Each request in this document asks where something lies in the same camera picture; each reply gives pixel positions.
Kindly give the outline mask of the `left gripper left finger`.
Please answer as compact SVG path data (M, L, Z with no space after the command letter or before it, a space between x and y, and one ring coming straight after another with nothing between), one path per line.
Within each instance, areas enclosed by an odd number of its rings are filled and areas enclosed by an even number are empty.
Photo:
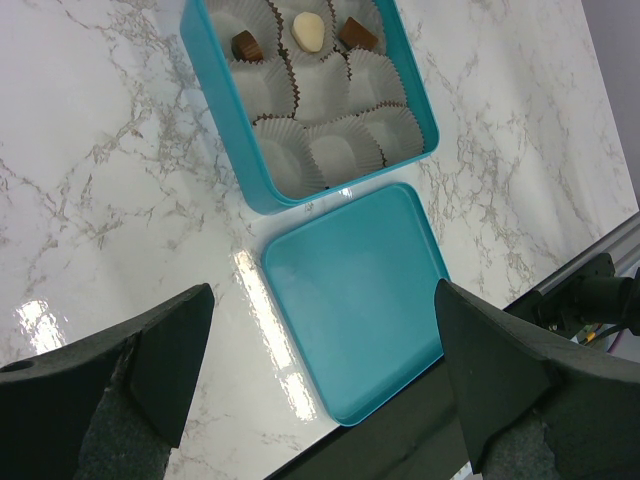
M1 369L4 479L161 479L179 447L215 299L195 285Z

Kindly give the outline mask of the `brown square chocolate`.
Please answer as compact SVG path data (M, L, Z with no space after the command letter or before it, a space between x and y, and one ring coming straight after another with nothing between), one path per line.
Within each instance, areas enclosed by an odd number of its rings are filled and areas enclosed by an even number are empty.
M347 50L360 48L372 51L378 44L378 37L353 17L347 18L337 39Z

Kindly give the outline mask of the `white oval chocolate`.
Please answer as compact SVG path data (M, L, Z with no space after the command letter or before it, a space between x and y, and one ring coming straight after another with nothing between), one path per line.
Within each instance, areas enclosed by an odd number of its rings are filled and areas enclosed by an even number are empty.
M291 34L303 51L318 53L324 44L324 21L318 14L302 12L294 18Z

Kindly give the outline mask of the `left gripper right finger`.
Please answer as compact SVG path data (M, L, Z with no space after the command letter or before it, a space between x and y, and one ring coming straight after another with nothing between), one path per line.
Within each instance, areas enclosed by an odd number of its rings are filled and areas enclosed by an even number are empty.
M474 473L638 478L638 363L580 346L448 280L434 301Z

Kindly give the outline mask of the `round brown chocolate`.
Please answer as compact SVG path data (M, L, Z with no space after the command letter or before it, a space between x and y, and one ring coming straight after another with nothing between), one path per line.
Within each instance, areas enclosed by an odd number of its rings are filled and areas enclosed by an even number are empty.
M264 60L264 53L255 37L244 30L231 39L231 51L237 61L260 62Z

